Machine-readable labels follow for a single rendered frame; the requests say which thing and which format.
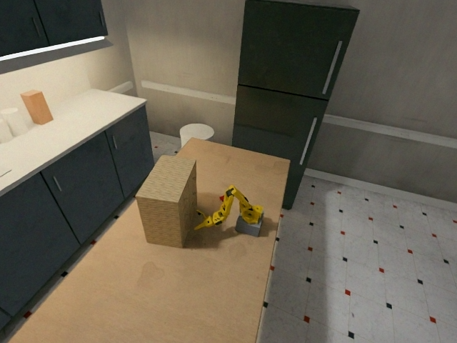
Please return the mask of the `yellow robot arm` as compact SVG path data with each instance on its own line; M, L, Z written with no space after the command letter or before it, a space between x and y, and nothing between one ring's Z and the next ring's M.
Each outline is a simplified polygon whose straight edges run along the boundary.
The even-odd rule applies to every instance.
M234 196L239 200L239 212L242 219L244 219L248 224L257 224L258 217L261 215L262 207L258 205L251 206L248 199L234 185L231 185L229 189L225 191L224 202L221 205L220 210L215 212L213 215L212 221L215 226L222 224L223 221L228 218L227 216L230 214ZM220 217L220 215L222 217Z

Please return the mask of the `wooden drawer front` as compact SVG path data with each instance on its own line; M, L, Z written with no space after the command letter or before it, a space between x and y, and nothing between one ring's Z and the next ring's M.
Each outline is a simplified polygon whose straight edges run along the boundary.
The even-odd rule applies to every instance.
M184 229L183 229L182 234L181 234L182 246L184 245L184 241L185 241L187 232L190 231L189 226L190 226L190 216L189 216L189 218L187 217L186 223L185 223L185 225L184 225Z
M194 182L194 185L192 187L192 190L191 190L191 193L189 194L189 206L191 208L191 205L192 205L192 202L194 200L194 197L197 195L197 192L196 192L196 180Z
M184 188L184 191L181 195L181 198L179 200L179 215L180 215L180 218L181 218L181 214L184 210L184 207L185 207L185 204L186 202L188 202L189 200L189 188L188 188L188 182L186 183L186 186Z
M194 164L194 167L193 167L190 177L189 177L189 193L191 191L191 188L192 188L195 180L196 180L196 164Z
M197 209L197 206L196 206L196 196L194 197L193 204L191 205L191 209L190 209L190 220L192 220L192 217L193 217L193 215L194 215L195 209Z
M189 201L186 203L186 206L184 208L184 211L181 215L180 218L180 223L181 223L181 232L183 231L184 224L186 222L187 217L189 217Z

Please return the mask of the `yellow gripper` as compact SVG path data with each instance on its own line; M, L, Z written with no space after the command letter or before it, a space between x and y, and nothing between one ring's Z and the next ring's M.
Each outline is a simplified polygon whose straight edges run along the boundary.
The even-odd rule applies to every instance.
M201 215L201 214L204 215L205 219L204 219L204 222L201 223L200 225L198 225L197 227L195 227L194 230L200 229L201 227L210 227L210 226L214 225L214 222L212 222L213 219L211 218L211 216L206 217L203 212L200 212L198 210L196 210L196 211L198 212L198 215Z

